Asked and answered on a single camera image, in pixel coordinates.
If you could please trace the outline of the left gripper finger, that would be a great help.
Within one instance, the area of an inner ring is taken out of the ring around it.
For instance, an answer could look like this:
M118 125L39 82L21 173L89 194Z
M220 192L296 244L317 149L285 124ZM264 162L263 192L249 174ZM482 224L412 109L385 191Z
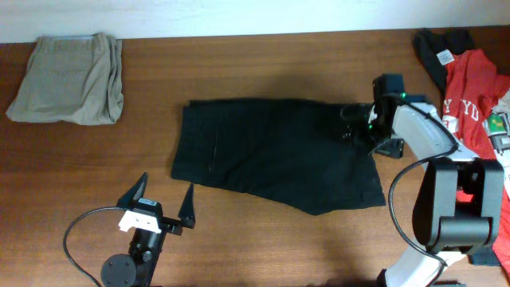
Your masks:
M191 183L186 191L182 205L179 209L178 218L183 227L194 229L196 217L194 212L194 184Z
M144 195L148 181L148 173L144 172L137 182L127 190L117 201L116 206L120 208L133 208Z

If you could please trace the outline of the black shorts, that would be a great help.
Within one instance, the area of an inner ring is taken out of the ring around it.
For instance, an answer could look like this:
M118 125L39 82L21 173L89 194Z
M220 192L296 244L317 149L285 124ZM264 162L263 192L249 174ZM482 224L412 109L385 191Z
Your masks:
M171 177L312 215L385 206L366 145L342 139L340 109L298 99L193 100Z

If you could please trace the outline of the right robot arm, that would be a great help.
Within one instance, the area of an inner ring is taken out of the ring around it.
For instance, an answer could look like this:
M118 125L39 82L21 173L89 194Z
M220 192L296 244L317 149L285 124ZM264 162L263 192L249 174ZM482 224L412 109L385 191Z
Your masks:
M454 263L497 239L504 195L504 169L495 159L482 159L443 124L424 95L408 94L399 74L383 74L372 82L374 100L350 119L350 137L369 152L390 157L391 140L410 147L416 162L404 167L388 191L395 229L408 247L375 284L384 287L438 286ZM408 237L394 212L394 191L409 171L425 174L412 213Z

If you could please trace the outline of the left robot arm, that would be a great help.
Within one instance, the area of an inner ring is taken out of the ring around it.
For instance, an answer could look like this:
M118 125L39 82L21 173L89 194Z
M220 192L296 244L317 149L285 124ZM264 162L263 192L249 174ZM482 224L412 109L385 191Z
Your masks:
M194 185L189 185L174 219L163 215L160 202L143 197L147 181L148 174L142 174L117 201L116 205L124 209L120 230L134 230L134 234L127 253L115 254L104 262L100 276L106 287L150 286L166 236L180 236L185 228L194 229Z

